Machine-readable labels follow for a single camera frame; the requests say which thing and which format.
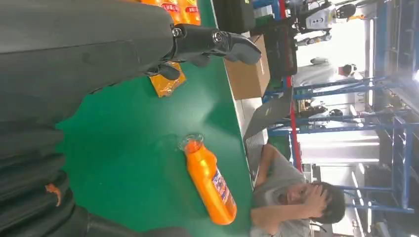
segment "robotic arm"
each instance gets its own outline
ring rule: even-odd
[[[59,122],[103,87],[141,75],[176,79],[168,61],[260,58],[241,35],[175,26],[160,7],[122,0],[2,0],[0,29],[0,122]]]

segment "ceiling light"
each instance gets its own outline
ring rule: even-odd
[[[416,81],[419,81],[419,70],[416,71],[415,76],[413,77]]]
[[[359,163],[359,164],[358,164],[358,166],[359,166],[359,169],[361,170],[361,173],[362,173],[362,174],[365,174],[365,168],[364,168],[364,165],[363,165],[362,163]]]

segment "person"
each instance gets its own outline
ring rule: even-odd
[[[263,147],[250,237],[308,237],[310,219],[332,224],[344,214],[344,195],[338,187],[326,182],[306,183],[303,174],[275,147]]]
[[[358,68],[355,64],[345,64],[337,67],[326,58],[313,58],[311,65],[299,67],[293,76],[294,86],[305,86],[319,83],[334,82],[338,79],[354,77]]]
[[[317,118],[326,118],[329,116],[343,116],[343,112],[339,109],[333,109],[329,112],[329,110],[324,106],[318,106],[317,110],[308,110],[308,111],[301,111],[300,113],[296,114],[296,118],[298,119],[317,119]],[[314,125],[316,127],[320,128],[326,128],[327,124],[329,123],[329,120],[324,121],[297,121],[296,126],[308,126],[308,125]],[[290,117],[284,118],[284,120],[280,120],[277,122],[277,125],[275,126],[276,129],[279,128],[285,128],[285,127],[291,127],[291,120]]]

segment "wall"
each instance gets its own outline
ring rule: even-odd
[[[379,158],[375,131],[299,134],[303,163],[368,162]]]

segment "white machine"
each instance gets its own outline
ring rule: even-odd
[[[345,21],[356,12],[356,6],[346,4],[339,8],[333,3],[325,1],[321,6],[300,12],[297,18],[297,28],[300,33],[305,34],[312,31],[328,32],[336,23]]]

